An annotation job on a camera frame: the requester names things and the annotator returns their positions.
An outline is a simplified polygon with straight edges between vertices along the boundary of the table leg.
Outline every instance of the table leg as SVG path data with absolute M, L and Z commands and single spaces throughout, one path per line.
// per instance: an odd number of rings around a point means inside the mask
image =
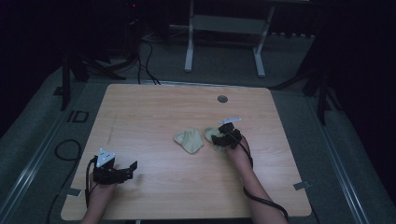
M 262 34 L 260 43 L 257 47 L 253 48 L 254 61 L 256 62 L 257 74 L 259 77 L 265 77 L 264 66 L 262 65 L 262 46 L 264 45 L 265 37 L 267 37 L 268 29 L 271 23 L 271 19 L 274 15 L 275 7 L 271 7 L 267 16 L 267 20 L 262 27 Z
M 190 0 L 190 25 L 189 25 L 189 45 L 187 46 L 186 63 L 184 65 L 184 71 L 190 72 L 192 70 L 192 55 L 194 53 L 194 43 L 192 42 L 192 36 L 194 32 L 194 1 Z

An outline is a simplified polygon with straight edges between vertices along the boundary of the black cable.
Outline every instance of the black cable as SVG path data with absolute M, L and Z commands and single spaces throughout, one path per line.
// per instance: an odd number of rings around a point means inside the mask
M 254 201 L 256 201 L 256 202 L 263 203 L 263 204 L 266 204 L 266 205 L 268 205 L 268 206 L 271 206 L 271 207 L 274 207 L 274 208 L 278 209 L 279 211 L 281 211 L 281 212 L 283 213 L 283 216 L 285 217 L 286 221 L 289 222 L 289 215 L 288 215 L 288 212 L 286 211 L 285 208 L 283 208 L 283 207 L 280 206 L 279 204 L 274 203 L 274 202 L 271 202 L 271 201 L 268 201 L 268 200 L 265 200 L 265 199 L 262 199 L 262 198 L 258 198 L 258 197 L 256 197 L 256 196 L 253 196 L 253 195 L 251 195 L 251 194 L 248 192 L 248 190 L 247 190 L 245 187 L 244 187 L 244 193 L 245 193 L 245 195 L 248 196 L 249 199 L 251 199 L 251 200 L 254 200 Z
M 317 223 L 320 224 L 319 217 L 318 217 L 317 212 L 314 209 L 314 206 L 312 206 L 312 203 L 309 203 L 309 205 L 311 205 L 312 213 L 314 214 L 314 217 L 317 220 Z
M 90 169 L 91 169 L 91 165 L 93 163 L 95 163 L 95 161 L 96 161 L 96 157 L 94 157 L 93 159 L 90 160 L 90 162 L 88 163 L 88 166 L 87 166 L 86 173 L 85 173 L 85 204 L 87 204 L 87 207 L 90 204 L 90 194 L 91 194 L 91 191 L 90 191 Z
M 144 39 L 142 39 L 142 42 L 147 44 L 147 45 L 149 45 L 149 48 L 150 48 L 149 54 L 148 54 L 148 58 L 146 60 L 146 65 L 144 66 L 146 68 L 146 72 L 147 72 L 148 76 L 151 77 L 151 79 L 152 79 L 152 81 L 154 82 L 155 85 L 157 85 L 157 84 L 161 85 L 160 81 L 155 76 L 153 76 L 150 73 L 150 71 L 149 71 L 149 59 L 150 59 L 151 54 L 152 54 L 152 45 L 148 41 L 146 41 Z
M 68 143 L 68 142 L 74 142 L 74 143 L 76 143 L 77 146 L 78 146 L 78 155 L 77 155 L 75 158 L 69 159 L 69 158 L 64 158 L 64 157 L 62 157 L 61 155 L 59 155 L 59 148 L 60 148 L 60 146 L 63 145 L 63 144 L 65 144 L 65 143 Z M 67 175 L 66 179 L 65 179 L 64 182 L 62 183 L 61 188 L 59 189 L 58 193 L 56 193 L 55 197 L 53 198 L 52 203 L 50 204 L 49 211 L 48 211 L 48 213 L 47 213 L 47 221 L 46 221 L 46 223 L 48 223 L 48 224 L 50 224 L 50 214 L 51 214 L 51 212 L 52 212 L 53 205 L 55 205 L 56 200 L 58 199 L 58 197 L 59 197 L 59 195 L 60 195 L 62 189 L 64 188 L 64 186 L 65 186 L 66 183 L 67 183 L 67 180 L 69 180 L 71 174 L 73 174 L 73 172 L 75 171 L 75 169 L 76 169 L 76 167 L 77 167 L 77 165 L 78 165 L 79 159 L 81 158 L 81 154 L 82 154 L 81 144 L 80 144 L 78 141 L 74 140 L 74 139 L 67 139 L 67 140 L 64 140 L 64 141 L 62 141 L 60 144 L 58 144 L 58 145 L 56 146 L 56 148 L 55 148 L 55 156 L 56 156 L 59 160 L 61 160 L 61 161 L 74 161 L 75 163 L 74 163 L 72 169 L 70 169 L 69 174 Z
M 250 154 L 250 147 L 248 146 L 248 140 L 246 139 L 246 137 L 245 137 L 244 135 L 241 134 L 241 136 L 245 139 L 245 141 L 246 141 L 246 143 L 247 143 L 247 147 L 249 148 L 249 150 L 247 150 L 247 149 L 241 144 L 241 142 L 238 141 L 232 134 L 228 133 L 227 130 L 226 130 L 226 133 L 229 134 L 229 135 L 238 143 L 238 145 L 242 147 L 242 149 L 244 149 L 244 151 L 245 151 L 245 153 L 247 154 L 247 157 L 248 157 L 248 159 L 249 159 L 249 161 L 250 161 L 251 168 L 253 168 L 253 158 L 251 157 L 251 154 Z M 271 207 L 274 207 L 274 208 L 278 209 L 279 211 L 281 211 L 281 212 L 283 213 L 283 216 L 285 217 L 286 221 L 289 222 L 289 215 L 288 215 L 288 212 L 287 212 L 286 209 L 285 209 L 284 207 L 282 207 L 281 205 L 279 205 L 279 204 L 277 204 L 277 203 L 274 203 L 274 202 L 271 202 L 271 201 L 268 201 L 268 200 L 265 200 L 265 199 L 263 199 L 263 198 L 259 198 L 259 197 L 253 196 L 252 194 L 250 194 L 250 193 L 248 192 L 248 190 L 247 190 L 245 187 L 244 187 L 244 193 L 245 193 L 245 195 L 248 196 L 249 199 L 251 199 L 251 200 L 254 200 L 254 201 L 256 201 L 256 202 L 263 203 L 263 204 L 266 204 L 266 205 L 268 205 L 268 206 L 271 206 Z

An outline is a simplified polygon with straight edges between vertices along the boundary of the desk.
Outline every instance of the desk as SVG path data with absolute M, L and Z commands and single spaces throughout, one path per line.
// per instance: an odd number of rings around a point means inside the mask
M 227 103 L 218 96 L 225 95 Z M 276 203 L 290 216 L 311 213 L 279 115 L 267 89 L 211 86 L 113 84 L 92 127 L 71 188 L 85 189 L 87 164 L 99 148 L 117 154 L 116 168 L 137 161 L 134 179 L 118 186 L 104 219 L 250 217 L 247 198 L 227 155 L 202 134 L 204 146 L 186 152 L 174 135 L 201 133 L 218 121 L 241 116 L 235 128 L 247 138 L 254 170 Z M 67 196 L 62 218 L 79 220 L 84 195 Z

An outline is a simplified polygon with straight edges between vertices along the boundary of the metal stand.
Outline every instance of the metal stand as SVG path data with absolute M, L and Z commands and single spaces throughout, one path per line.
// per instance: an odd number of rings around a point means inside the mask
M 260 43 L 253 48 L 253 56 L 256 62 L 257 74 L 264 77 L 264 66 L 262 65 L 262 47 L 265 37 L 267 37 L 271 19 L 274 15 L 275 7 L 271 7 L 266 20 L 241 19 L 230 17 L 216 17 L 194 14 L 194 1 L 190 0 L 190 25 L 189 25 L 189 45 L 187 46 L 186 63 L 184 70 L 192 70 L 192 57 L 194 52 L 193 33 L 194 30 L 207 30 L 238 34 L 260 35 Z

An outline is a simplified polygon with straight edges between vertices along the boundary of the hand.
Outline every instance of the hand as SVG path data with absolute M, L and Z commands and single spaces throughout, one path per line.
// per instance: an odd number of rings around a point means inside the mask
M 90 174 L 90 206 L 102 204 L 108 206 L 118 184 L 101 185 L 93 181 L 93 173 Z
M 246 149 L 247 153 L 250 153 L 248 141 L 244 136 L 242 137 L 240 144 Z M 228 157 L 233 162 L 233 165 L 239 173 L 242 173 L 246 170 L 252 170 L 249 156 L 239 144 L 234 149 L 230 148 L 229 146 L 224 147 L 223 149 L 227 152 Z
M 113 199 L 117 185 L 100 185 L 93 181 L 93 174 L 90 174 L 90 204 L 81 223 L 99 223 Z

